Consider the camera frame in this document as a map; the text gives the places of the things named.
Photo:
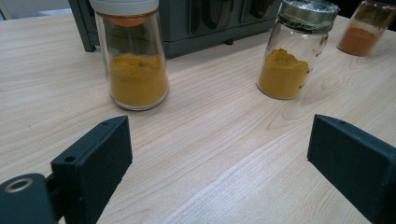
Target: orange powder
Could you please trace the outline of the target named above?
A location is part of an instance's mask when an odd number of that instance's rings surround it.
[[[338,43],[338,48],[348,54],[366,56],[375,45],[377,37],[372,33],[357,27],[346,30]]]
[[[309,67],[284,49],[273,50],[266,58],[257,83],[259,89],[276,99],[292,99],[303,87]]]
[[[123,105],[153,105],[168,91],[165,66],[159,55],[126,54],[113,58],[109,67],[110,94]]]

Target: spice powder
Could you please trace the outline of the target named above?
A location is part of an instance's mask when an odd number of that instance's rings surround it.
[[[265,58],[257,85],[268,96],[292,99],[299,94],[308,73],[307,62],[297,60],[284,49],[275,49]]]
[[[159,55],[121,55],[113,58],[109,67],[110,94],[123,105],[153,105],[168,91],[166,69]]]

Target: spice jar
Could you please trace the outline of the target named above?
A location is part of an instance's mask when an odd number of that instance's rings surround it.
[[[339,11],[322,0],[283,0],[257,86],[276,99],[298,96]]]
[[[90,1],[114,102],[130,110],[160,104],[169,83],[159,33],[159,0]]]
[[[353,14],[337,48],[356,55],[368,55],[396,16],[396,0],[363,0]]]

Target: wooden table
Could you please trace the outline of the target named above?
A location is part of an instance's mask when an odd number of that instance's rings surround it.
[[[346,24],[294,100],[256,87],[266,33],[168,60],[165,102],[132,112],[110,100],[72,15],[0,21],[0,181],[49,175],[93,126],[127,115],[134,163],[99,223],[367,223],[306,158],[315,114],[396,146],[396,33],[355,57],[335,46]]]

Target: circular hole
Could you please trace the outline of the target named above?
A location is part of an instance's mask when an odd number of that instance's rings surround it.
[[[70,156],[70,157],[66,157],[66,159],[64,159],[64,161],[70,162],[70,161],[74,161],[75,159],[76,159],[76,157]]]
[[[31,178],[22,178],[19,180],[15,180],[14,182],[6,186],[6,192],[15,193],[28,188],[32,184],[33,184],[33,179]]]

